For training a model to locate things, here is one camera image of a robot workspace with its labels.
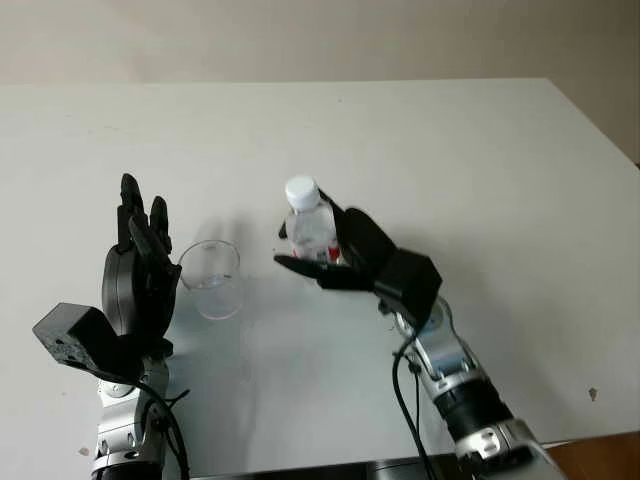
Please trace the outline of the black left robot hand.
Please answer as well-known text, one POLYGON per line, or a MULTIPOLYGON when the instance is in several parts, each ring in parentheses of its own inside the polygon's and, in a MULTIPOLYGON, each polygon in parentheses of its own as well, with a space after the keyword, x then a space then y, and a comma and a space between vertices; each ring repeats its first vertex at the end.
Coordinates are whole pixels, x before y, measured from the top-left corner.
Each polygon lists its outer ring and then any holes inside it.
POLYGON ((173 317, 182 267, 170 259, 165 200, 144 209, 135 177, 121 178, 117 242, 106 255, 102 281, 103 311, 116 335, 142 357, 166 359, 173 344, 165 334, 173 317))

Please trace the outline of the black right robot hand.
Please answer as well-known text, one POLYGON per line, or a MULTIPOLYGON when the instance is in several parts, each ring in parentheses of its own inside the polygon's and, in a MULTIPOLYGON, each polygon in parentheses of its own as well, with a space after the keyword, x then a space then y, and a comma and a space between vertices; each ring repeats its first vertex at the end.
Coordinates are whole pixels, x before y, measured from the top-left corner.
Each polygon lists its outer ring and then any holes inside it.
POLYGON ((344 261, 326 264, 285 254, 275 254, 274 261, 315 280, 322 289, 371 292, 376 277, 397 247, 366 212, 355 207, 343 210, 323 190, 319 195, 332 209, 344 261))

